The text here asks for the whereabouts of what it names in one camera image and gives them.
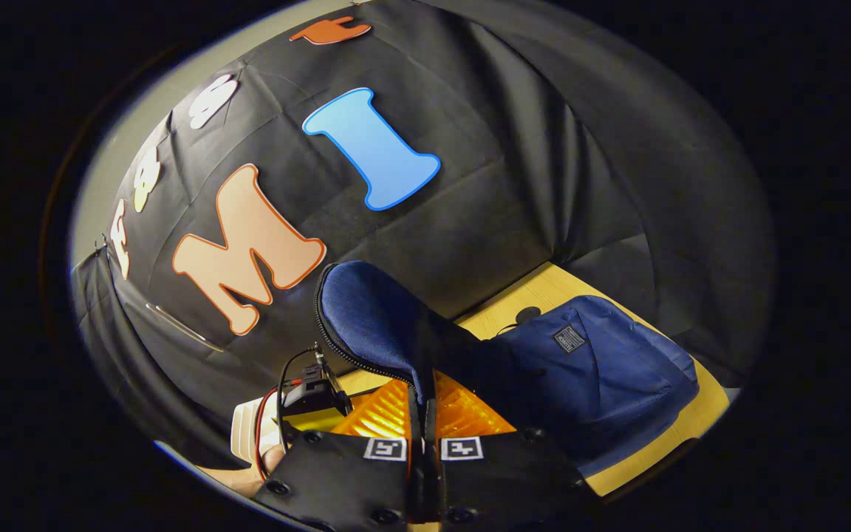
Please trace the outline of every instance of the blue backpack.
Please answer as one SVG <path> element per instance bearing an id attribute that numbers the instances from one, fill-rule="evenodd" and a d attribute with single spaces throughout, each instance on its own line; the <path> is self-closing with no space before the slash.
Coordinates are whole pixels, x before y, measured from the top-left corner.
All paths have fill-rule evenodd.
<path id="1" fill-rule="evenodd" d="M 584 476 L 658 437 L 698 394 L 692 357 L 601 297 L 574 297 L 480 341 L 357 261 L 324 269 L 315 313 L 355 366 L 410 383 L 420 403 L 439 370 L 511 425 L 549 432 Z"/>

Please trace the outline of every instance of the screw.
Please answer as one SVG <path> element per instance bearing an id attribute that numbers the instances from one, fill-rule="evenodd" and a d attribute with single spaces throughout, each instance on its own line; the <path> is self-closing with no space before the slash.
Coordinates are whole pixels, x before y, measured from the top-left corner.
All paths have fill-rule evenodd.
<path id="1" fill-rule="evenodd" d="M 469 508 L 449 508 L 447 512 L 445 512 L 445 518 L 448 519 L 449 522 L 455 523 L 455 525 L 461 525 L 464 522 L 469 522 L 471 519 L 475 519 L 475 511 Z"/>
<path id="2" fill-rule="evenodd" d="M 544 437 L 544 431 L 540 429 L 530 428 L 524 431 L 524 438 L 527 439 L 527 441 L 534 441 L 542 437 Z"/>
<path id="3" fill-rule="evenodd" d="M 371 517 L 378 525 L 392 525 L 393 522 L 399 521 L 399 514 L 390 511 L 387 508 L 379 508 L 377 511 L 372 512 Z"/>
<path id="4" fill-rule="evenodd" d="M 264 485 L 264 487 L 275 495 L 287 495 L 287 493 L 290 492 L 290 489 L 280 480 L 267 481 L 267 484 Z"/>

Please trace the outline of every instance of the wooden table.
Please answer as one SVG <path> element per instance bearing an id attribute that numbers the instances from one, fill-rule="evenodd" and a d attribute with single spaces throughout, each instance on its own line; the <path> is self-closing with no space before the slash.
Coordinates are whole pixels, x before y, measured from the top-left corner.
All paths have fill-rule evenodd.
<path id="1" fill-rule="evenodd" d="M 514 323 L 514 316 L 517 316 L 518 311 L 525 307 L 539 307 L 542 313 L 546 313 L 576 296 L 600 296 L 609 299 L 594 287 L 547 262 L 507 287 L 468 316 L 460 318 L 456 323 L 471 331 L 477 338 L 485 340 L 494 337 L 501 327 Z M 615 301 L 612 303 L 624 310 L 632 319 L 656 330 L 651 324 L 646 323 L 619 303 Z M 712 427 L 720 415 L 727 410 L 728 398 L 718 381 L 698 361 L 695 361 L 695 372 L 698 374 L 700 388 L 698 396 L 683 408 L 678 415 L 678 420 L 668 430 L 641 450 L 636 451 L 631 457 L 587 478 L 588 484 L 597 495 L 606 495 L 625 485 L 626 482 L 651 468 L 683 441 L 705 434 L 705 431 Z M 347 393 L 354 394 L 387 383 L 389 378 L 365 371 L 354 371 L 341 377 L 340 381 Z M 434 523 L 413 525 L 411 529 L 436 530 L 432 525 Z"/>

